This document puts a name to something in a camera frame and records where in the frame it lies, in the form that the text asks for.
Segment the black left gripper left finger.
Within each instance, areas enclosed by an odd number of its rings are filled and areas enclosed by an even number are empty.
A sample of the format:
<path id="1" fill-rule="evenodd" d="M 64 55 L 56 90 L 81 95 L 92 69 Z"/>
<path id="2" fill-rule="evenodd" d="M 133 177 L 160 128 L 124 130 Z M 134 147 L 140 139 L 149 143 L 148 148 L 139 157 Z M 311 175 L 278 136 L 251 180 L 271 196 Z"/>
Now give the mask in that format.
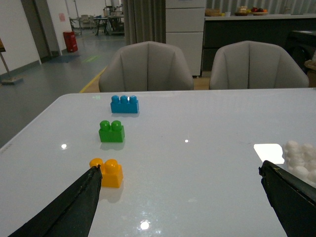
<path id="1" fill-rule="evenodd" d="M 88 236 L 99 200 L 101 180 L 100 166 L 90 168 L 11 236 Z"/>

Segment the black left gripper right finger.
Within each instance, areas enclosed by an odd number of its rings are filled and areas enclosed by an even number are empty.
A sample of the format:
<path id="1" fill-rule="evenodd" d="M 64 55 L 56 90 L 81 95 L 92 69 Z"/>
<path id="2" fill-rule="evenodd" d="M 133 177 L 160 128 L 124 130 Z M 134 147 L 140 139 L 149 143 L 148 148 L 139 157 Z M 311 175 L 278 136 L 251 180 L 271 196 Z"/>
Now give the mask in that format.
<path id="1" fill-rule="evenodd" d="M 316 189 L 266 160 L 259 167 L 261 184 L 288 237 L 316 235 Z"/>

